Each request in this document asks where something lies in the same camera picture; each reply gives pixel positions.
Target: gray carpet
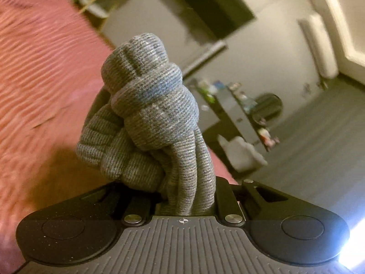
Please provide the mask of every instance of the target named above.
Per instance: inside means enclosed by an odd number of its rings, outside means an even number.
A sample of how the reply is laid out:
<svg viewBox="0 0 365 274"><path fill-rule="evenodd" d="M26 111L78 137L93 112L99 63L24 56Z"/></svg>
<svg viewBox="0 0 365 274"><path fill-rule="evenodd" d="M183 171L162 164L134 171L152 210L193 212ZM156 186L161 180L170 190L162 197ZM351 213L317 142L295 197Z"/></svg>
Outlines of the gray carpet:
<svg viewBox="0 0 365 274"><path fill-rule="evenodd" d="M341 77L273 130L281 144L250 177L343 217L365 217L365 89Z"/></svg>

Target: white wall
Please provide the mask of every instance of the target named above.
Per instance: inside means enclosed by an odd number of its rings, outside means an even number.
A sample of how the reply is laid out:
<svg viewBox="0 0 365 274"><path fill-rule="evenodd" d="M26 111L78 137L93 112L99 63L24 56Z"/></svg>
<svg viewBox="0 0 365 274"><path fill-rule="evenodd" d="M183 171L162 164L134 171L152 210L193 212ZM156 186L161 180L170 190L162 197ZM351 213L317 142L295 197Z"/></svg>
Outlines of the white wall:
<svg viewBox="0 0 365 274"><path fill-rule="evenodd" d="M365 84L365 50L361 29L365 11L354 5L365 0L311 0L330 34L339 70Z"/></svg>
<svg viewBox="0 0 365 274"><path fill-rule="evenodd" d="M355 50L365 52L365 0L339 0Z"/></svg>
<svg viewBox="0 0 365 274"><path fill-rule="evenodd" d="M227 38L228 49L195 75L226 84L239 81L252 96L273 92L283 100L285 119L320 92L313 57L297 22L313 8L309 0L244 1L257 18ZM141 32L157 34L170 60L181 67L203 48L161 0L129 0L104 28L115 45ZM303 94L306 83L313 89L310 96Z"/></svg>

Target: pink bedspread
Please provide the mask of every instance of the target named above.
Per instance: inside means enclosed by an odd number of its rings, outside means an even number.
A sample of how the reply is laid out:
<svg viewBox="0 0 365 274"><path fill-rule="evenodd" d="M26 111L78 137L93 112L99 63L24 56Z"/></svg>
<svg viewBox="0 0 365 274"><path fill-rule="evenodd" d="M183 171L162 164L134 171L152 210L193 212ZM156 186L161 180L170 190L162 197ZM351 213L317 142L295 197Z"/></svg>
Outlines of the pink bedspread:
<svg viewBox="0 0 365 274"><path fill-rule="evenodd" d="M23 217L107 182L74 147L110 52L68 0L0 0L1 274L24 262Z"/></svg>

